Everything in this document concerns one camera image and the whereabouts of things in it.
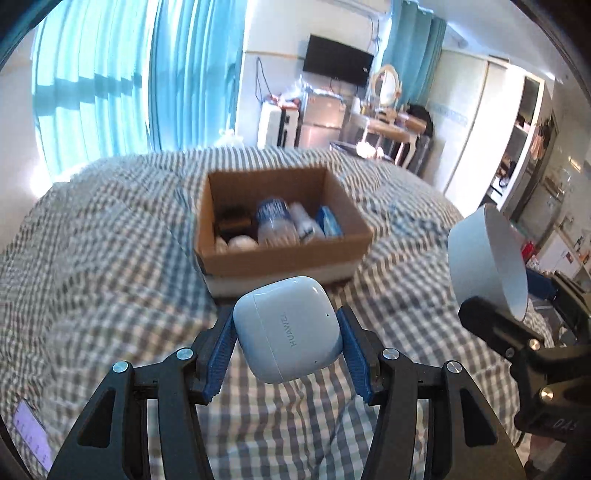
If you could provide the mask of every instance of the checkered bedsheet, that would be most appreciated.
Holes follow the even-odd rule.
[[[12,426],[25,399],[55,453],[114,362],[141,366],[191,344],[216,320],[193,254],[200,186],[212,169],[325,164],[374,233],[354,278],[329,296],[413,361],[460,361],[513,441],[517,386],[509,364],[462,328],[447,235],[461,219],[441,195],[386,162],[305,150],[211,149],[112,158],[56,184],[0,264],[0,414],[36,478],[47,472]],[[551,345],[530,308],[525,320]],[[198,408],[216,478],[359,478],[377,409],[355,395],[345,362],[284,385],[252,375],[237,346],[220,394]],[[415,468],[426,453],[418,405]],[[150,406],[152,475],[163,478]]]

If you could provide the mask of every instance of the air conditioner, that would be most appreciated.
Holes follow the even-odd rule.
[[[390,13],[391,0],[325,0],[334,4],[341,4],[351,10],[371,15],[372,17],[382,17]]]

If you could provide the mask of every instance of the white earbuds case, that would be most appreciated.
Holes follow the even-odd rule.
[[[333,363],[343,348],[335,311],[313,278],[288,278],[247,293],[233,316],[246,362],[265,383],[305,377]]]

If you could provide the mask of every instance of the white bowl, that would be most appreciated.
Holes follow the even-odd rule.
[[[517,320],[525,317],[525,265],[509,222],[494,205],[483,205],[454,226],[447,250],[459,305],[480,297]]]

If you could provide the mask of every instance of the plastic water bottle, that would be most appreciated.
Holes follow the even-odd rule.
[[[312,240],[324,240],[326,238],[320,225],[310,218],[301,203],[292,203],[290,205],[290,214],[295,223],[300,242],[306,244]]]
[[[300,242],[296,226],[283,200],[271,198],[259,204],[256,219],[259,224],[259,245],[285,247]]]

